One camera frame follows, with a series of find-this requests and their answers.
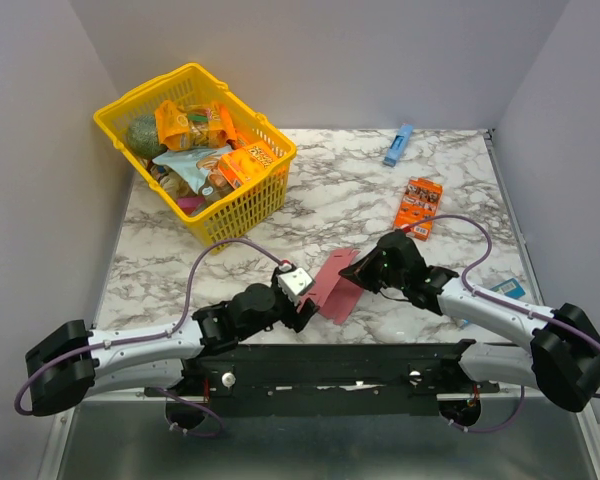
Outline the pink paper box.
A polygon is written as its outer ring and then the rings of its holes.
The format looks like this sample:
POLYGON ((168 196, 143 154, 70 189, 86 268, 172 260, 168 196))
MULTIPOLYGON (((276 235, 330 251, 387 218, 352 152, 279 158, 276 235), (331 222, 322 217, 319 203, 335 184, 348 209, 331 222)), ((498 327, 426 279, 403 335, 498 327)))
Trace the pink paper box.
POLYGON ((363 289, 341 277, 339 272, 352 264, 358 253, 354 248, 333 250, 314 276, 314 285, 301 298, 297 311, 307 300, 312 300, 319 315, 335 325, 342 325, 357 305, 363 289))

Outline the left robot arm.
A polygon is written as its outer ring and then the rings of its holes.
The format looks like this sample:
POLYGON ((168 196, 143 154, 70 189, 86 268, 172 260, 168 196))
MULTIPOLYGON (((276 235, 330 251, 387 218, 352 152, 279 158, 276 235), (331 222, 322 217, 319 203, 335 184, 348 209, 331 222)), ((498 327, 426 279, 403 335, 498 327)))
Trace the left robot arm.
POLYGON ((233 350, 277 322, 300 332, 317 311, 311 299, 295 302, 278 286, 256 283, 172 324, 112 332, 72 320, 25 354, 28 379, 14 407, 23 416, 54 415, 78 405, 96 387, 119 389, 126 369, 167 360, 180 360, 169 368, 168 384, 189 395, 200 387, 202 372, 187 360, 233 350))

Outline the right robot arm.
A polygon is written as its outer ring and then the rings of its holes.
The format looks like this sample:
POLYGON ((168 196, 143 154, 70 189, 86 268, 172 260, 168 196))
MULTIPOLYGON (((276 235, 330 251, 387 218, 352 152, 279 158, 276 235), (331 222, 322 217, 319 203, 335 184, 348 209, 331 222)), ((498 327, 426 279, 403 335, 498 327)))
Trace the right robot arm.
POLYGON ((506 346, 475 343, 444 362, 440 379, 451 391, 474 381, 517 384, 570 412, 582 411, 599 394, 600 336, 574 305, 551 309, 473 286, 453 270, 428 265, 401 230, 382 236, 339 274, 374 294, 395 289, 419 309, 467 319, 508 340, 506 346))

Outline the orange product box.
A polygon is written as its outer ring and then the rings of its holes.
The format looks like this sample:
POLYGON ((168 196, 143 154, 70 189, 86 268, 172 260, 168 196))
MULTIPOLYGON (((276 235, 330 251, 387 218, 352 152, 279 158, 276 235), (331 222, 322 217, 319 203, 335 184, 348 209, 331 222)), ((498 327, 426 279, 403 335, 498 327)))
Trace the orange product box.
POLYGON ((411 177, 396 213, 393 227, 405 229, 418 240, 427 241, 432 228, 431 220, 437 214, 444 189, 426 178, 411 177))

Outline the blue small box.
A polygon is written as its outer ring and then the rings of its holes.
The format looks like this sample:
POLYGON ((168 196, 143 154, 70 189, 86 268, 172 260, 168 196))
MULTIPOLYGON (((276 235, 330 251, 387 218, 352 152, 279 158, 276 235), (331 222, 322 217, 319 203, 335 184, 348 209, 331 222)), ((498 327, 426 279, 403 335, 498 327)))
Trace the blue small box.
POLYGON ((396 166, 396 164, 404 154, 404 151, 406 150, 412 132, 413 126, 411 124, 403 124, 398 129, 390 147, 388 148, 384 156, 383 164, 385 166, 396 166))

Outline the orange cracker box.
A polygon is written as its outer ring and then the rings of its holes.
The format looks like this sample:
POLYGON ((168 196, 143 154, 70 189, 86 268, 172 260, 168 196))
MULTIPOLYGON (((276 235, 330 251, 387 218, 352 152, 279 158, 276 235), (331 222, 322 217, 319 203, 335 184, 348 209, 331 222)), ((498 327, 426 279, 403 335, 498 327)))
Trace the orange cracker box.
POLYGON ((237 190, 262 178, 277 160, 269 146, 258 141, 223 154, 217 168, 229 185, 237 190))

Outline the yellow plastic basket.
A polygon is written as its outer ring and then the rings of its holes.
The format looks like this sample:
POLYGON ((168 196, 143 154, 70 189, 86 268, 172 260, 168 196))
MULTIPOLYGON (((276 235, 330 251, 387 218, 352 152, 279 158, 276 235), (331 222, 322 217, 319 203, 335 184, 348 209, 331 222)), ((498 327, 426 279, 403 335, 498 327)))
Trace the yellow plastic basket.
POLYGON ((251 109, 225 82, 197 63, 185 64, 137 86, 97 110, 93 120, 147 186, 204 246, 243 236, 284 204, 289 169, 297 154, 295 144, 264 114, 251 109), (238 133, 250 142, 266 143, 277 161, 264 177, 240 187, 196 216, 186 215, 129 150, 125 141, 131 121, 140 114, 153 112, 164 100, 184 105, 208 101, 221 103, 228 108, 238 133))

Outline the teal card package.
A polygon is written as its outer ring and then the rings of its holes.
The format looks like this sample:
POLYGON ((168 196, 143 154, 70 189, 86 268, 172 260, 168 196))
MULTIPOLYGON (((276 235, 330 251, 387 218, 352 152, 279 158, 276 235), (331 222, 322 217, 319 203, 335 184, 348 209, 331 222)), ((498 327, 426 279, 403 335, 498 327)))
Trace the teal card package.
MULTIPOLYGON (((524 297, 526 294, 522 285, 515 278, 510 278, 508 280, 505 280, 505 281, 491 287, 490 290, 494 293, 498 293, 498 294, 501 294, 501 295, 504 295, 506 297, 516 299, 516 300, 524 297)), ((460 319, 460 318, 454 318, 454 322, 455 322, 456 326, 460 329, 465 328, 470 323, 467 319, 460 319)))

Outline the pink item in basket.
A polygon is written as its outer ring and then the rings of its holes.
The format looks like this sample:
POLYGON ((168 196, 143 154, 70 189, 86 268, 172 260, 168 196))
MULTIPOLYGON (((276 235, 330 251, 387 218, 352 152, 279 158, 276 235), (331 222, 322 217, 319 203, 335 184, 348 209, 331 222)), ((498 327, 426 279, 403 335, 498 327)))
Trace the pink item in basket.
POLYGON ((191 217, 198 215, 207 208, 207 202, 201 196, 181 197, 176 201, 176 204, 187 216, 191 217))

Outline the light blue snack bag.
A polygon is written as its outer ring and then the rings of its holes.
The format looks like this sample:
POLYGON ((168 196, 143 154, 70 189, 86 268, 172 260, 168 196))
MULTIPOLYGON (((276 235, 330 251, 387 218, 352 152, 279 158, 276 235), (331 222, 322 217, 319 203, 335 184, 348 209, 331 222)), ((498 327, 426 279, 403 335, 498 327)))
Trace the light blue snack bag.
POLYGON ((232 152, 230 146, 222 148, 195 148, 186 151, 168 150, 153 159, 153 163, 168 167, 179 175, 198 194, 209 175, 217 169, 225 154, 232 152))

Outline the orange snack bag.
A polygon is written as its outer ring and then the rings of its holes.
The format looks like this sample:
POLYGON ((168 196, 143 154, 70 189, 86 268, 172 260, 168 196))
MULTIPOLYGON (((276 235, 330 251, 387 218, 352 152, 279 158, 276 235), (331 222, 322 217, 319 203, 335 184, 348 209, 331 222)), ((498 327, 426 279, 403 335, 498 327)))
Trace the orange snack bag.
POLYGON ((163 101, 154 112, 159 142, 172 151, 234 146, 237 133, 229 113, 213 101, 198 105, 178 105, 163 101))

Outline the green melon ball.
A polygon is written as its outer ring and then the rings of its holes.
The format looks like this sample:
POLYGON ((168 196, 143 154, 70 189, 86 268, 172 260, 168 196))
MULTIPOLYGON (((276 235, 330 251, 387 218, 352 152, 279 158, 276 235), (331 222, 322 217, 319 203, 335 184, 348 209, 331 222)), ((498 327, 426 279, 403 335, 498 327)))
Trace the green melon ball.
POLYGON ((137 156, 153 159, 165 151, 159 142, 156 119, 153 114, 134 118, 126 132, 129 149, 137 156))

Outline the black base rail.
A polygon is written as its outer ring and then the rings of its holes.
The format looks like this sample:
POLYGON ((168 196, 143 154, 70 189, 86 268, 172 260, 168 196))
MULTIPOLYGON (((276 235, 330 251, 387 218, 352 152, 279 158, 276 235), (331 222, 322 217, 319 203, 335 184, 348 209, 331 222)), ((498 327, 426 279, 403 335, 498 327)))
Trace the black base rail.
POLYGON ((240 344, 183 361, 167 391, 202 396, 223 418, 435 416, 439 396, 480 387, 459 365, 472 344, 240 344))

